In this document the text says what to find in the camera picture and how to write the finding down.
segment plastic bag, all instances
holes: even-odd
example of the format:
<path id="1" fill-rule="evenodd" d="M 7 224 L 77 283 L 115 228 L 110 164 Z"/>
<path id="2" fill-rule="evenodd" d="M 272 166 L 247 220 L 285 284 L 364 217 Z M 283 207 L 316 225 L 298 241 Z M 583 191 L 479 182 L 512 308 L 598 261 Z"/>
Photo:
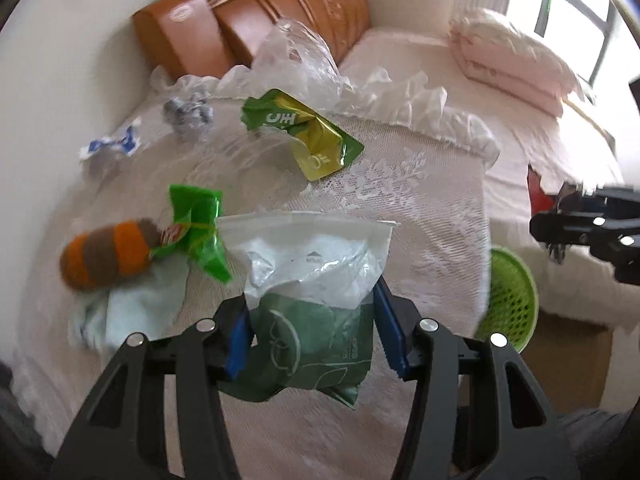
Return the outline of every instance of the plastic bag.
<path id="1" fill-rule="evenodd" d="M 278 20 L 251 69 L 265 90 L 279 88 L 315 110 L 332 110 L 342 81 L 329 47 L 297 20 Z"/>
<path id="2" fill-rule="evenodd" d="M 393 224 L 313 212 L 216 221 L 244 264 L 257 345 L 220 389 L 262 402 L 287 386 L 353 406 L 372 355 L 370 292 L 386 264 Z"/>
<path id="3" fill-rule="evenodd" d="M 214 127 L 214 113 L 205 85 L 187 99 L 173 95 L 162 107 L 162 116 L 176 134 L 186 140 L 206 140 Z"/>

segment window frame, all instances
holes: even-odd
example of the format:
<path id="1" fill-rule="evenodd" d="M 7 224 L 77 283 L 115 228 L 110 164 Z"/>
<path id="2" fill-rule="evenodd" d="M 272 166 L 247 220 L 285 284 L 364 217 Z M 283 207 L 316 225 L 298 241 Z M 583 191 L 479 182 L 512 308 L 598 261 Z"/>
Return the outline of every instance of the window frame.
<path id="1" fill-rule="evenodd" d="M 593 67 L 593 71 L 588 79 L 589 86 L 593 88 L 595 80 L 598 76 L 598 72 L 600 71 L 600 67 L 602 66 L 602 61 L 604 60 L 604 56 L 607 53 L 607 48 L 609 47 L 609 43 L 611 40 L 611 36 L 613 33 L 613 28 L 616 23 L 618 11 L 616 10 L 616 6 L 613 4 L 612 0 L 609 0 L 609 9 L 607 11 L 607 19 L 603 20 L 600 16 L 598 16 L 590 7 L 587 6 L 582 0 L 566 0 L 571 6 L 575 7 L 579 12 L 585 15 L 587 18 L 591 20 L 591 22 L 598 27 L 598 29 L 603 33 L 604 40 L 602 42 L 602 47 L 600 49 L 600 53 L 598 54 L 598 59 L 596 60 L 596 64 Z M 546 33 L 546 25 L 549 20 L 549 12 L 551 10 L 551 0 L 542 0 L 542 4 L 540 5 L 540 12 L 538 13 L 538 21 L 536 22 L 535 33 L 544 38 Z"/>

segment blue and white wrapper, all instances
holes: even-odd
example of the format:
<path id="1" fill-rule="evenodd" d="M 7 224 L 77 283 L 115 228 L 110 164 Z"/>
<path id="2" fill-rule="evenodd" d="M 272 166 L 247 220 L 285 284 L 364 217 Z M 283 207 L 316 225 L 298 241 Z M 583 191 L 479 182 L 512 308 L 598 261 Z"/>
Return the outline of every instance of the blue and white wrapper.
<path id="1" fill-rule="evenodd" d="M 140 138 L 137 135 L 140 126 L 140 118 L 136 118 L 127 128 L 124 137 L 102 137 L 92 140 L 88 146 L 80 149 L 80 160 L 87 160 L 98 152 L 113 152 L 120 155 L 131 156 L 140 146 Z"/>

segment headboard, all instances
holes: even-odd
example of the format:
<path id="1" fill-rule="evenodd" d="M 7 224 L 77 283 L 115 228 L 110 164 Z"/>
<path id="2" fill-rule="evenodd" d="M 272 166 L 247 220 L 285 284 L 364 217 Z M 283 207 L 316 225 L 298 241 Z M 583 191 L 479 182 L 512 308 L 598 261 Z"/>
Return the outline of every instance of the headboard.
<path id="1" fill-rule="evenodd" d="M 366 0 L 160 0 L 133 22 L 145 55 L 172 77 L 222 77 L 235 64 L 251 65 L 279 18 L 318 32 L 338 63 L 369 28 Z"/>

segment green snack wrapper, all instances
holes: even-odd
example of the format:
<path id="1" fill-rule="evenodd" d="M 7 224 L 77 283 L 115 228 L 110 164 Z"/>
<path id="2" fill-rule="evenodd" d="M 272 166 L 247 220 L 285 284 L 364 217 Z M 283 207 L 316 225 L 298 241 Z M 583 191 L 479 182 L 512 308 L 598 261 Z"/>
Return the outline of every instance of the green snack wrapper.
<path id="1" fill-rule="evenodd" d="M 258 344 L 233 383 L 218 383 L 222 392 L 263 402 L 286 387 L 302 388 L 354 406 L 371 367 L 370 299 L 350 310 L 268 294 L 250 315 Z"/>
<path id="2" fill-rule="evenodd" d="M 309 181 L 350 165 L 364 150 L 362 143 L 336 124 L 277 88 L 259 99 L 249 97 L 241 119 L 249 130 L 274 126 L 299 140 L 291 149 Z"/>
<path id="3" fill-rule="evenodd" d="M 174 206 L 174 224 L 162 232 L 162 243 L 151 251 L 151 256 L 163 257 L 183 251 L 207 274 L 228 282 L 231 274 L 215 224 L 216 218 L 222 215 L 222 192 L 172 184 L 169 198 Z"/>

